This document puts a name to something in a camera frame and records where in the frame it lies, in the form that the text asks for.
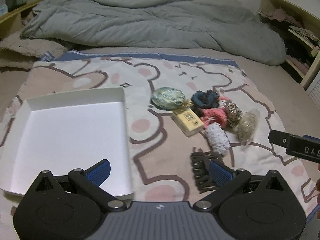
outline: gray plastic housing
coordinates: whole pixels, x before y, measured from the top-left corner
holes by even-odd
[[[236,240],[210,213],[188,202],[132,202],[129,209],[107,215],[87,240]]]

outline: white cardboard box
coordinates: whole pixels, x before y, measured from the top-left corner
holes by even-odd
[[[0,188],[24,195],[42,170],[66,175],[108,159],[111,173],[100,188],[126,198],[132,182],[125,111],[123,88],[27,99],[4,145]]]

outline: white fluffy object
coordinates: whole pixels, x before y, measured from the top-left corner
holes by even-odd
[[[212,150],[219,155],[225,156],[230,148],[228,136],[225,131],[221,129],[218,123],[210,124],[206,131],[208,142]]]

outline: blue gripper pad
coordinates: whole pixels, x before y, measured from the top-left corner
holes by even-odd
[[[309,136],[309,135],[304,135],[303,137],[304,137],[304,138],[309,138],[309,139],[313,139],[313,140],[318,140],[318,141],[320,141],[319,138],[312,137],[312,136]]]
[[[217,162],[211,162],[209,165],[209,175],[220,187],[232,180],[236,175],[234,170],[222,165]]]
[[[109,176],[111,172],[111,165],[108,160],[89,171],[86,174],[86,179],[91,181],[94,185],[100,186]]]

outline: fluffy blanket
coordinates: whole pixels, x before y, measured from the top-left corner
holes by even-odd
[[[193,0],[46,0],[29,38],[88,46],[210,48],[267,64],[285,61],[280,36],[249,10]]]

